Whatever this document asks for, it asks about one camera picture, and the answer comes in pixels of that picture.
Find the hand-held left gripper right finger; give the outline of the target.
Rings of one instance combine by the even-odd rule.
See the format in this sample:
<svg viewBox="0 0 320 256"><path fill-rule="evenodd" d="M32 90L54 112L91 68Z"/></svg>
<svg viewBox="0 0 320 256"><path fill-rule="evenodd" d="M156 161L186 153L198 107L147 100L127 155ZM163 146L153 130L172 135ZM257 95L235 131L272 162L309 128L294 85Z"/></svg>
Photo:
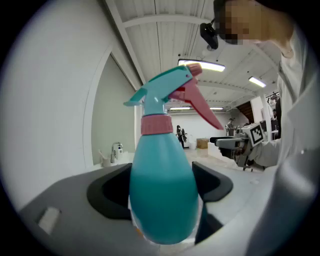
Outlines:
<svg viewBox="0 0 320 256"><path fill-rule="evenodd" d="M192 163L203 214L191 256L247 256L270 197L275 168L254 173Z"/></svg>

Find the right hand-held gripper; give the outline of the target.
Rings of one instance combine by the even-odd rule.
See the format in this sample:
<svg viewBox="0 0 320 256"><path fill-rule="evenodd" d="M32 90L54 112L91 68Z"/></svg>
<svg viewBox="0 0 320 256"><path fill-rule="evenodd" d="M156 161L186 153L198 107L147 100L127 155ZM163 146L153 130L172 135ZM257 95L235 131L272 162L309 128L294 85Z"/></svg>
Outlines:
<svg viewBox="0 0 320 256"><path fill-rule="evenodd" d="M216 136L209 139L215 144L224 157L234 158L235 163L243 171L251 169L252 160L249 160L253 148L264 141L264 131L260 123L252 123L238 127L235 136Z"/></svg>

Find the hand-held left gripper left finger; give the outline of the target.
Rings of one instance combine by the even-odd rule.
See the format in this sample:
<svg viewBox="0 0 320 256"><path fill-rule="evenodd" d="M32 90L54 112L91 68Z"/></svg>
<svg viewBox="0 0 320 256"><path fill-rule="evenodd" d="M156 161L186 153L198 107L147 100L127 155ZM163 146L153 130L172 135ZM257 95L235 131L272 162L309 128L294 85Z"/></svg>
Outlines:
<svg viewBox="0 0 320 256"><path fill-rule="evenodd" d="M54 256L150 256L128 208L130 172L127 163L62 179L19 215Z"/></svg>

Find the teal and pink spray bottle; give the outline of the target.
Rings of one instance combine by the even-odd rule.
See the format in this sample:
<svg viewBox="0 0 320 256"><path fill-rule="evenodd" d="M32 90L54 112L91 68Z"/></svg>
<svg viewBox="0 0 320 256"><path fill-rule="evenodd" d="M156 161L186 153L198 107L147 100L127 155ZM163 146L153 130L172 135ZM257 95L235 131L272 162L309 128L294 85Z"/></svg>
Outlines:
<svg viewBox="0 0 320 256"><path fill-rule="evenodd" d="M208 124L223 129L198 89L201 72L198 63L177 66L152 78L125 102L144 110L130 172L131 213L143 235L160 245L188 238L199 211L195 176L165 104L170 99L188 103Z"/></svg>

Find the person's right forearm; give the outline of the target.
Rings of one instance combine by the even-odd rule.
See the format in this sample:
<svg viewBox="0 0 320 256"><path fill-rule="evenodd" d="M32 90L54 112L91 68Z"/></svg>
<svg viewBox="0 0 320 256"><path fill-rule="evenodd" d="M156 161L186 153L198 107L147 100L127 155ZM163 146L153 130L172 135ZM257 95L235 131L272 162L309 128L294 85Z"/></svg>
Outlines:
<svg viewBox="0 0 320 256"><path fill-rule="evenodd" d="M263 141L254 146L248 159L262 167L276 166L282 161L282 139Z"/></svg>

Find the white washbasin table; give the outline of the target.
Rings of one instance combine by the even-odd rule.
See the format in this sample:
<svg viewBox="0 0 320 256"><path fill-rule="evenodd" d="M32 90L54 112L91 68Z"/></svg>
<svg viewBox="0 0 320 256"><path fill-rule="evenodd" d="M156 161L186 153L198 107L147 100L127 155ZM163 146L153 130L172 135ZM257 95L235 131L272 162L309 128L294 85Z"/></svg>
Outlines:
<svg viewBox="0 0 320 256"><path fill-rule="evenodd" d="M99 169L102 169L104 167L102 167L101 165L101 156L105 157L105 158L111 158L110 156L104 156L102 154L102 152L99 150L98 151L99 153L99 156L100 156L100 160L99 160L99 163L98 164L95 164L91 167L91 170L92 171L96 171L96 170L99 170ZM117 166L117 165L123 165L123 164L128 164L128 163L132 163L133 162L133 158L134 158L134 153L132 152L128 152L128 151L125 151L123 153L123 157L121 160L118 160L116 161L115 163L111 163L111 166L108 166L108 167L113 167L113 166Z"/></svg>

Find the chrome faucet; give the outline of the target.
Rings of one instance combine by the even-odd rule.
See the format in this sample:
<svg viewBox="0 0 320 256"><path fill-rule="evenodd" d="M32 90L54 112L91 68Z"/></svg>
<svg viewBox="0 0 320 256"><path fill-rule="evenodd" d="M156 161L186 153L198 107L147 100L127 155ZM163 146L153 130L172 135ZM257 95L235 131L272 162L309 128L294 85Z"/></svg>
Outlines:
<svg viewBox="0 0 320 256"><path fill-rule="evenodd" d="M115 163L116 161L118 161L116 158L116 149L118 147L121 147L123 149L123 145L120 142L114 142L111 146L111 155L110 155L111 163Z"/></svg>

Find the person's grey jacket torso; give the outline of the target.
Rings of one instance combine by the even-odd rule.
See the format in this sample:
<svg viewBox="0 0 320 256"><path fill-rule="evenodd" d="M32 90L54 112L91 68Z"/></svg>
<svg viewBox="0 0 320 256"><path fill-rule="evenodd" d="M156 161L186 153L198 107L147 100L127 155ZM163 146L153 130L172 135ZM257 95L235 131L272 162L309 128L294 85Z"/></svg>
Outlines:
<svg viewBox="0 0 320 256"><path fill-rule="evenodd" d="M305 35L294 28L292 58L281 57L281 155L270 197L247 256L307 256L320 231L320 64Z"/></svg>

